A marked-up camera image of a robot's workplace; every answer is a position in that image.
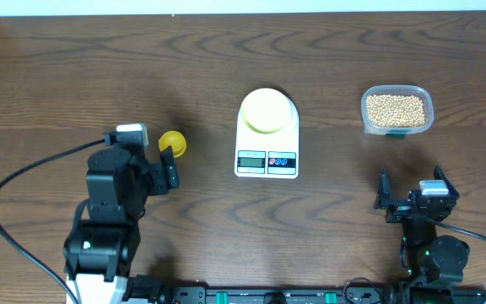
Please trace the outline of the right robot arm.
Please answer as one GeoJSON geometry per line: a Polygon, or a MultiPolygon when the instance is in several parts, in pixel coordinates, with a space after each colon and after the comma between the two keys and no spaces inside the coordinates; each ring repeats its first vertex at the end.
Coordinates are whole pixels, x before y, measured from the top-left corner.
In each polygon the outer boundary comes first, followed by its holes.
{"type": "Polygon", "coordinates": [[[386,170],[382,169],[375,208],[386,211],[386,222],[402,226],[401,265],[408,278],[390,287],[386,303],[453,303],[455,285],[463,281],[470,247],[450,235],[438,235],[436,227],[456,206],[459,192],[439,166],[434,177],[419,182],[406,199],[395,199],[386,170]]]}

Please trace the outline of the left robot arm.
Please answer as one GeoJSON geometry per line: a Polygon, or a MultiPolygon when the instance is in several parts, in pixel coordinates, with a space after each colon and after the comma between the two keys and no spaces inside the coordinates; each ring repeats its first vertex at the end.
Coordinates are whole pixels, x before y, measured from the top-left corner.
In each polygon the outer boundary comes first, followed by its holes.
{"type": "Polygon", "coordinates": [[[149,197],[179,187],[174,152],[150,163],[140,144],[118,144],[88,159],[89,198],[76,209],[64,243],[67,284],[80,303],[120,303],[141,241],[149,197]]]}

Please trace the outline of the yellow measuring scoop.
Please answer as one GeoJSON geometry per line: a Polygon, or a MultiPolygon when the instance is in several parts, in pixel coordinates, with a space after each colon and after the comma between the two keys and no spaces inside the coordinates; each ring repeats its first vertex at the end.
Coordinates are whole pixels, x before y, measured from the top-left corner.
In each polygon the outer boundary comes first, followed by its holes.
{"type": "Polygon", "coordinates": [[[187,141],[184,135],[178,131],[168,131],[159,138],[159,150],[164,152],[168,148],[172,149],[174,157],[184,155],[187,148],[187,141]]]}

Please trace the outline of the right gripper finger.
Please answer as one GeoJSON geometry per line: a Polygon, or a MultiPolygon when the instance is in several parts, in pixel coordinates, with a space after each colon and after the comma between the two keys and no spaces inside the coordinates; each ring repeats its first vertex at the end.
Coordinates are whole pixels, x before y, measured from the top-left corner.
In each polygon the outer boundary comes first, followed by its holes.
{"type": "Polygon", "coordinates": [[[375,197],[374,209],[386,209],[391,200],[391,188],[387,172],[381,169],[379,175],[379,187],[375,197]]]}
{"type": "Polygon", "coordinates": [[[459,192],[455,189],[455,187],[450,183],[450,181],[447,179],[445,173],[441,169],[440,165],[436,165],[433,171],[434,178],[435,180],[441,180],[445,183],[449,195],[454,198],[459,198],[459,192]]]}

